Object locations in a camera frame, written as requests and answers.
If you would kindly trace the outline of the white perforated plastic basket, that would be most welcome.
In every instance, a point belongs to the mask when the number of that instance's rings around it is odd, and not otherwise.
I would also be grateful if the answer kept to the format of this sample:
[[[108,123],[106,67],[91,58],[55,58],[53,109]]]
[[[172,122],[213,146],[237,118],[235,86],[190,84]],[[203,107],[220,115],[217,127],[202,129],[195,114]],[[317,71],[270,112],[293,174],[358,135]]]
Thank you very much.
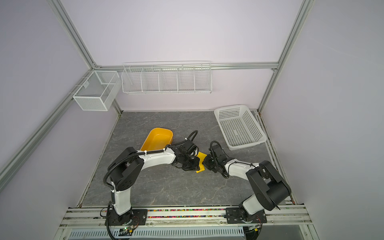
[[[266,134],[247,106],[218,108],[214,114],[231,151],[254,147],[267,141]]]

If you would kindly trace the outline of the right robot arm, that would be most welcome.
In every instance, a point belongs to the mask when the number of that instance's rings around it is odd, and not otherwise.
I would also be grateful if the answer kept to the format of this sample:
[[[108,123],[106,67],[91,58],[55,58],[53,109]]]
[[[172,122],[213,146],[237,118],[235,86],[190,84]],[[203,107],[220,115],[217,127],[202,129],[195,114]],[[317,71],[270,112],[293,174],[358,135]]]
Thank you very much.
[[[227,208],[229,222],[262,224],[261,215],[272,211],[292,194],[291,187],[269,161],[248,163],[229,157],[217,141],[212,141],[210,154],[203,160],[206,169],[221,174],[224,178],[238,177],[247,180],[253,195],[242,201],[237,208]]]

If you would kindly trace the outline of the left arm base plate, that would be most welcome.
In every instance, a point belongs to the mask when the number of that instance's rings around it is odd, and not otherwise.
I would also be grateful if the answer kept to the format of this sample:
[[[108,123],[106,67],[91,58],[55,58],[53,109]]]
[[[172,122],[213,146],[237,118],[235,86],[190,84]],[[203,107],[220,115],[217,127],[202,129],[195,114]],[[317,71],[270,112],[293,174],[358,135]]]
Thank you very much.
[[[132,209],[123,215],[118,215],[114,209],[110,209],[105,226],[142,226],[146,224],[147,215],[147,209]]]

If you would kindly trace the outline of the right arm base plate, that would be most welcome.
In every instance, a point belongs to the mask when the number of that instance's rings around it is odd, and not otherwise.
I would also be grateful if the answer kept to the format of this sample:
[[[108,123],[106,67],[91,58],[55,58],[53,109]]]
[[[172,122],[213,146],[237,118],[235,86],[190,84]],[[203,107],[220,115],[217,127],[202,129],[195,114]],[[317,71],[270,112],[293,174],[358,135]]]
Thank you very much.
[[[261,210],[255,214],[249,214],[246,210],[240,207],[226,208],[225,218],[228,224],[265,224],[267,218],[265,211]]]

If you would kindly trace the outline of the yellow paper napkin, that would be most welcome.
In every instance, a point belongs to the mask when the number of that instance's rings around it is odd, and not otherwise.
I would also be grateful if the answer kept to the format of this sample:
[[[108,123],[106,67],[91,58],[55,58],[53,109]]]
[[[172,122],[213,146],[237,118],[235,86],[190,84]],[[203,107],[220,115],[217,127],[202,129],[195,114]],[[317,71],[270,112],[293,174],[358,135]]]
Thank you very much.
[[[204,162],[204,159],[207,157],[207,155],[202,152],[199,152],[197,157],[199,158],[199,170],[196,170],[196,173],[200,173],[205,170],[205,166],[203,162]]]

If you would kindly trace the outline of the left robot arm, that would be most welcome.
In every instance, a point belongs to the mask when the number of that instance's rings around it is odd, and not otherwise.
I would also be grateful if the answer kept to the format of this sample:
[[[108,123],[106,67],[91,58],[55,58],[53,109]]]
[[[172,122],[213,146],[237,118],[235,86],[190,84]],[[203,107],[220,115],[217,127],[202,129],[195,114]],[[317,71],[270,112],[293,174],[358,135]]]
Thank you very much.
[[[126,148],[108,167],[103,184],[111,191],[106,226],[132,225],[135,218],[131,204],[131,188],[144,169],[172,165],[183,171],[199,171],[199,147],[194,143],[198,131],[193,131],[180,143],[168,144],[160,150],[137,151]]]

